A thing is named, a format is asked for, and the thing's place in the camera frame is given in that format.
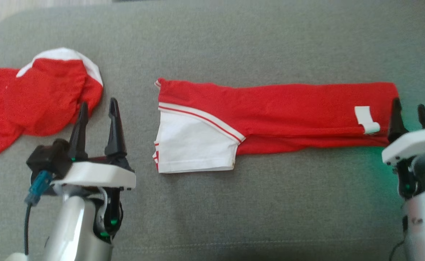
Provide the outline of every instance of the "red and white garment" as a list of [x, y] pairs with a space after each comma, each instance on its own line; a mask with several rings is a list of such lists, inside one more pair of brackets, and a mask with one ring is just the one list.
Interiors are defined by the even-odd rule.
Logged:
[[156, 81], [160, 173], [231, 170], [235, 156], [388, 145], [393, 83], [231, 88]]
[[98, 66], [67, 48], [39, 53], [22, 69], [0, 68], [0, 153], [21, 134], [48, 136], [99, 103], [103, 81]]

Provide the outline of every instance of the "gray cushion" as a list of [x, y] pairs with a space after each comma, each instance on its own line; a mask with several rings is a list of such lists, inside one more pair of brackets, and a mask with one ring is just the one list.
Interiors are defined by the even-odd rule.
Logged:
[[[123, 117], [138, 185], [122, 193], [114, 260], [385, 260], [401, 240], [402, 200], [381, 148], [239, 156], [234, 171], [158, 174], [153, 82], [392, 81], [406, 126], [417, 129], [415, 106], [425, 103], [425, 1], [143, 1], [28, 11], [0, 24], [0, 67], [19, 68], [61, 46], [92, 59], [105, 83], [87, 127], [89, 155], [103, 153], [111, 96]], [[70, 131], [20, 137], [0, 155], [0, 260], [23, 251], [25, 160], [35, 146]], [[32, 210], [33, 260], [43, 254], [60, 204], [45, 197]]]

